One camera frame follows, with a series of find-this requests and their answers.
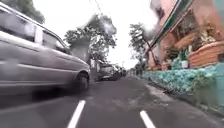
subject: door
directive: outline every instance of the door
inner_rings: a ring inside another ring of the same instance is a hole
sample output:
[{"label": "door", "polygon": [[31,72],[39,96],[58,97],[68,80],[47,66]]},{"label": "door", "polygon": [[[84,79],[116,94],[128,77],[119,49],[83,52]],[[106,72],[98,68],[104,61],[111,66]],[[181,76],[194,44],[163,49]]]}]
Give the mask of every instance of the door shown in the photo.
[{"label": "door", "polygon": [[35,42],[38,26],[0,8],[0,86],[43,85],[43,47]]},{"label": "door", "polygon": [[76,64],[72,56],[62,45],[61,40],[48,31],[43,31],[43,46],[49,50],[50,70],[53,73],[49,76],[52,80],[62,84],[68,83],[77,74]]}]

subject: tree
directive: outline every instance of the tree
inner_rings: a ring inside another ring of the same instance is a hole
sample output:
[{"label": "tree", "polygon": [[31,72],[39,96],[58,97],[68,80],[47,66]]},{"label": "tree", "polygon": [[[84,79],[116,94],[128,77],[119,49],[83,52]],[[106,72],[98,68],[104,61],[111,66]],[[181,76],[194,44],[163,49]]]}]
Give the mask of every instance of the tree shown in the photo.
[{"label": "tree", "polygon": [[35,9],[32,0],[1,0],[1,2],[36,20],[41,24],[45,21],[43,14]]},{"label": "tree", "polygon": [[94,15],[84,28],[67,31],[64,40],[70,44],[71,49],[78,45],[86,45],[90,49],[90,58],[106,61],[109,47],[116,46],[116,32],[109,17]]},{"label": "tree", "polygon": [[135,54],[133,55],[134,59],[142,59],[146,58],[145,56],[145,50],[146,46],[149,46],[148,41],[152,40],[154,37],[156,31],[150,31],[147,32],[143,28],[143,25],[141,23],[138,24],[131,24],[130,25],[130,33],[131,36],[131,42],[129,44],[130,47],[132,47],[135,51]]}]

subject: asphalt road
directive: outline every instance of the asphalt road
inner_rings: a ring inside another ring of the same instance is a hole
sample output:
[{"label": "asphalt road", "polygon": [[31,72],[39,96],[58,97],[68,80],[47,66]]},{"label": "asphalt road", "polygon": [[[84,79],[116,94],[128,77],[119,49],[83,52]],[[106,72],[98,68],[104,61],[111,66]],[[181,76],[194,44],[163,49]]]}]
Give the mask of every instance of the asphalt road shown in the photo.
[{"label": "asphalt road", "polygon": [[85,100],[78,128],[145,128],[145,110],[156,128],[222,128],[213,116],[165,95],[135,78],[94,83],[84,94],[45,91],[0,95],[0,128],[67,128],[80,100]]}]

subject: building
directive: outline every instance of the building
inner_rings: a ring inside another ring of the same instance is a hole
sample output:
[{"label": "building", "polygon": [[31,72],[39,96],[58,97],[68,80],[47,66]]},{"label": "building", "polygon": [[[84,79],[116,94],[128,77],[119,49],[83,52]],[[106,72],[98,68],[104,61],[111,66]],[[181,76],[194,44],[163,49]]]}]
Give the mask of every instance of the building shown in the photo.
[{"label": "building", "polygon": [[218,53],[206,60],[201,60],[200,64],[198,60],[195,60],[197,57],[192,56],[194,56],[193,52],[196,52],[194,42],[198,38],[205,39],[206,43],[224,39],[223,5],[223,0],[160,0],[164,15],[159,23],[160,31],[147,50],[149,69],[162,69],[167,59],[167,51],[172,46],[178,50],[188,50],[190,67],[219,61]]}]

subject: dashed white line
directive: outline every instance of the dashed white line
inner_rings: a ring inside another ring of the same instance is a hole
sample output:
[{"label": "dashed white line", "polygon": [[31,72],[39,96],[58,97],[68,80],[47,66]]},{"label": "dashed white line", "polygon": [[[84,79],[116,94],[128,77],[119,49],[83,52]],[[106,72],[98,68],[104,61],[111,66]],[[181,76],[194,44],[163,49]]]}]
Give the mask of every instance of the dashed white line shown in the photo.
[{"label": "dashed white line", "polygon": [[156,128],[149,116],[147,115],[146,111],[141,111],[140,116],[146,126],[146,128]]},{"label": "dashed white line", "polygon": [[76,128],[77,127],[77,124],[78,124],[78,121],[79,121],[79,118],[81,116],[81,113],[83,111],[83,108],[86,104],[86,101],[85,100],[81,100],[79,101],[79,104],[68,124],[68,127],[67,128]]}]

